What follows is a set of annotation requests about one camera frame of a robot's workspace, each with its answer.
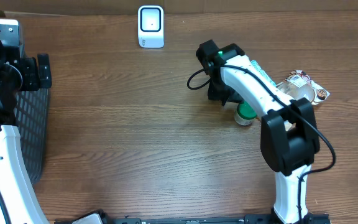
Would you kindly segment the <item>beige PanTree snack bag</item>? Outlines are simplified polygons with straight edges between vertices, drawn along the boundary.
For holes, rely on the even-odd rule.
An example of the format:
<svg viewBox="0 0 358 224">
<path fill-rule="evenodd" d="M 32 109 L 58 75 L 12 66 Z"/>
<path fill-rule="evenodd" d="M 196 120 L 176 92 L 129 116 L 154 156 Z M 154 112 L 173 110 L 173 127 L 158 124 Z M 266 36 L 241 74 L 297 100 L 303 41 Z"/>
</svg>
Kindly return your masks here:
<svg viewBox="0 0 358 224">
<path fill-rule="evenodd" d="M 330 96 L 330 92 L 313 81 L 303 70 L 291 71 L 276 87 L 295 100 L 306 98 L 313 106 L 322 103 Z"/>
</svg>

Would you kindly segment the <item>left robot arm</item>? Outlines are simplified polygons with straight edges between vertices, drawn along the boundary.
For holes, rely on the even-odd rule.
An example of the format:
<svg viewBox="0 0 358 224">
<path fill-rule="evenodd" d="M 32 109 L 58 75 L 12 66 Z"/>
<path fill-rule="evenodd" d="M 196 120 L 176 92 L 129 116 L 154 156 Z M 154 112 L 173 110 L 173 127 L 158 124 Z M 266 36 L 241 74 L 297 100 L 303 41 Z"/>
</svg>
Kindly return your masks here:
<svg viewBox="0 0 358 224">
<path fill-rule="evenodd" d="M 0 19 L 0 223 L 47 223 L 33 184 L 44 161 L 52 73 L 28 57 L 21 25 Z"/>
</svg>

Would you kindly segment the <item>green lid jar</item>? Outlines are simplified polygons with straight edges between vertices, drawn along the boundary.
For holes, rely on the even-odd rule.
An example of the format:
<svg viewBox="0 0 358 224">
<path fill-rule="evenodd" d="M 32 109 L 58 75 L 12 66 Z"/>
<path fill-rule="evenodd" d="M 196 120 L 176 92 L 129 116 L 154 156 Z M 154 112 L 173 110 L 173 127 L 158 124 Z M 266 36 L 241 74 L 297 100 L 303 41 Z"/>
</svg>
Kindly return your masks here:
<svg viewBox="0 0 358 224">
<path fill-rule="evenodd" d="M 234 113 L 234 119 L 241 126 L 248 126 L 257 118 L 256 112 L 247 103 L 239 103 Z"/>
</svg>

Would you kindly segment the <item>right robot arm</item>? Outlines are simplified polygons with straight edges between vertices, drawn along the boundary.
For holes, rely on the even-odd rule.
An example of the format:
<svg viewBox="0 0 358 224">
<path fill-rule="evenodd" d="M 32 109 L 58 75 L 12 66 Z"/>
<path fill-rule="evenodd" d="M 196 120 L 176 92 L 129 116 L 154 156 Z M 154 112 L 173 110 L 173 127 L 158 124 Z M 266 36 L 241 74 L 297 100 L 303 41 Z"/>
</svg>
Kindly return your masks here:
<svg viewBox="0 0 358 224">
<path fill-rule="evenodd" d="M 219 48 L 208 40 L 200 44 L 196 58 L 209 76 L 210 100 L 247 103 L 254 112 L 249 118 L 260 119 L 260 150 L 275 173 L 272 221 L 312 221 L 306 207 L 306 181 L 320 144 L 311 103 L 280 91 L 236 44 Z"/>
</svg>

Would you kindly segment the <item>teal wet wipes pack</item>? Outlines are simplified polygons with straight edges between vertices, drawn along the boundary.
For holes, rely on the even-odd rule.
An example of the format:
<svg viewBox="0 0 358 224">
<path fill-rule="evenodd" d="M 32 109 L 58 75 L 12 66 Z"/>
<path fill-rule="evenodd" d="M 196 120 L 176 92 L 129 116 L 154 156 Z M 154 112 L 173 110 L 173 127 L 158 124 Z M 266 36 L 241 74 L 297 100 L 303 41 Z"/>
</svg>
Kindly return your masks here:
<svg viewBox="0 0 358 224">
<path fill-rule="evenodd" d="M 269 81 L 273 86 L 277 86 L 277 84 L 271 79 L 265 70 L 262 69 L 256 60 L 251 60 L 250 63 L 267 81 Z"/>
</svg>

